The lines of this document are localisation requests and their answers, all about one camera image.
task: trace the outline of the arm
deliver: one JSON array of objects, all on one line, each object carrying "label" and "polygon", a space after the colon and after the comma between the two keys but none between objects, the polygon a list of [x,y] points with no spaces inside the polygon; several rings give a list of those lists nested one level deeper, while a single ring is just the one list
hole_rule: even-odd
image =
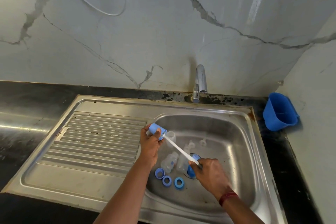
[{"label": "arm", "polygon": [[[200,158],[200,169],[194,162],[189,162],[202,186],[209,191],[217,201],[228,193],[233,192],[229,179],[217,159]],[[237,196],[227,198],[222,207],[228,213],[234,224],[264,224],[258,216]]]},{"label": "arm", "polygon": [[149,125],[141,129],[141,153],[117,192],[98,215],[93,224],[129,224],[137,223],[144,197],[149,172],[158,159],[161,131],[147,136]]}]

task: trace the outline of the white marble wall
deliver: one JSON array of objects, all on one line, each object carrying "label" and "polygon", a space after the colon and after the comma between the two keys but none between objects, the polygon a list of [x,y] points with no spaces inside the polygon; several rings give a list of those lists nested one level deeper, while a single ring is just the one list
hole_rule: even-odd
[{"label": "white marble wall", "polygon": [[[123,0],[91,0],[118,12]],[[266,96],[336,0],[128,0],[118,17],[81,0],[0,0],[0,80]]]},{"label": "white marble wall", "polygon": [[[336,36],[335,28],[336,11],[317,37]],[[325,224],[336,220],[335,80],[336,41],[330,41],[305,51],[277,90],[289,96],[300,115],[286,133]]]}]

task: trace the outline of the hand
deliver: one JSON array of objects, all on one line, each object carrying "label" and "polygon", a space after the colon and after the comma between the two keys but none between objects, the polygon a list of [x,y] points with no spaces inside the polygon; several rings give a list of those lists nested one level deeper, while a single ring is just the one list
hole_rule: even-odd
[{"label": "hand", "polygon": [[149,136],[146,132],[149,129],[148,124],[144,128],[141,129],[140,133],[140,145],[141,145],[141,153],[140,157],[150,162],[150,168],[152,168],[157,160],[158,160],[158,149],[160,145],[163,143],[163,139],[159,141],[161,136],[161,129],[157,129],[154,135],[150,134]]},{"label": "hand", "polygon": [[213,194],[217,201],[219,201],[223,194],[232,191],[229,179],[218,159],[200,158],[198,162],[203,166],[202,169],[195,162],[189,161],[189,165],[202,186]]}]

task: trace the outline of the dirty countertop edge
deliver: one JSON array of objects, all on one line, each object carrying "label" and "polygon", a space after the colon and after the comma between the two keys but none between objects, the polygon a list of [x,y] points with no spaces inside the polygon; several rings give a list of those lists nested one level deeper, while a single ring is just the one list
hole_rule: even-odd
[{"label": "dirty countertop edge", "polygon": [[[0,189],[19,170],[77,95],[191,102],[191,93],[0,81]],[[267,98],[204,94],[202,104],[252,107],[289,224],[322,223],[283,132],[263,120]],[[92,223],[98,213],[0,194],[0,223]]]}]

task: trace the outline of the marble backsplash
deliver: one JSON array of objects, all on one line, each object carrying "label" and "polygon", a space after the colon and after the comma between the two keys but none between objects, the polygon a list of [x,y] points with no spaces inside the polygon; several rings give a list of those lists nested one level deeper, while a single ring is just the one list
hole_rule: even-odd
[{"label": "marble backsplash", "polygon": [[191,91],[203,64],[208,92],[266,96],[336,39],[316,37],[336,0],[128,0],[117,17],[82,0],[0,1],[0,80]]}]

